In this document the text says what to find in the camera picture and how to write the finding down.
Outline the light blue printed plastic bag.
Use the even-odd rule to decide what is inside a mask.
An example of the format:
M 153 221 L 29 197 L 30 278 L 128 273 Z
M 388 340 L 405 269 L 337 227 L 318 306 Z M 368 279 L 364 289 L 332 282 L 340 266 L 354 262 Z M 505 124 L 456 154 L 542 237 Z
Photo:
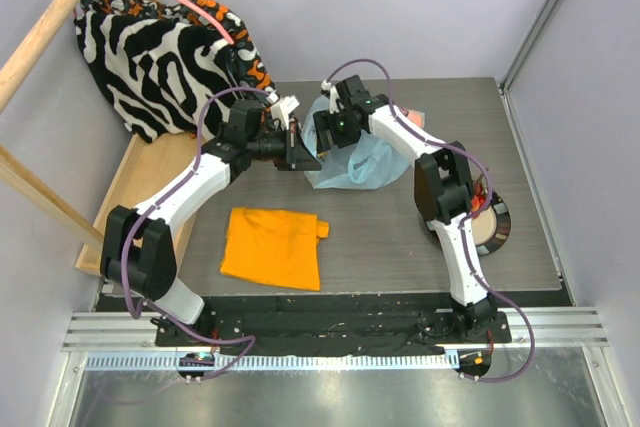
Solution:
M 313 114 L 328 109 L 327 97 L 312 103 L 303 122 L 302 140 L 316 155 Z M 318 158 L 320 171 L 304 172 L 314 189 L 376 190 L 399 179 L 409 168 L 408 160 L 391 144 L 363 129 L 358 143 L 345 148 L 332 147 Z

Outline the fake lychee bunch red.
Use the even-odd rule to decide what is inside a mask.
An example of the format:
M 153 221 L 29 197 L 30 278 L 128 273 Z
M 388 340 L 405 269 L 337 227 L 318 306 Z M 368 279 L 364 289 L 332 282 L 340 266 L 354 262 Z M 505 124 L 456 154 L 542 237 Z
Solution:
M 472 214 L 477 216 L 485 210 L 485 204 L 491 202 L 492 196 L 493 189 L 489 186 L 486 176 L 484 174 L 480 174 L 473 181 L 473 192 L 471 198 Z

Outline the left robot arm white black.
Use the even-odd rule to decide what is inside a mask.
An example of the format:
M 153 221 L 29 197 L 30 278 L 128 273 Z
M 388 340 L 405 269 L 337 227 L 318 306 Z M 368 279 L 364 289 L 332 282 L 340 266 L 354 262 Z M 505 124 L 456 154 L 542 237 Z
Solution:
M 298 105 L 294 96 L 275 99 L 268 108 L 255 100 L 237 101 L 215 138 L 199 147 L 178 177 L 136 207 L 117 206 L 108 215 L 102 276 L 174 317 L 190 345 L 205 344 L 213 322 L 205 315 L 204 299 L 178 277 L 173 235 L 255 160 L 270 161 L 281 171 L 319 169 L 300 137 L 293 114 Z

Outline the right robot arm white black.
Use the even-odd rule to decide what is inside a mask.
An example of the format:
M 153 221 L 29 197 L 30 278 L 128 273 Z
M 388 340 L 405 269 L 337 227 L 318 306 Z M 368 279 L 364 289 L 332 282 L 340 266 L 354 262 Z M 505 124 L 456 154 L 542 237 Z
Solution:
M 473 181 L 466 150 L 431 136 L 390 98 L 373 96 L 360 77 L 321 83 L 328 108 L 313 115 L 316 152 L 357 143 L 367 132 L 413 164 L 414 203 L 435 230 L 450 281 L 451 331 L 465 342 L 485 336 L 497 306 L 476 251 L 471 219 Z

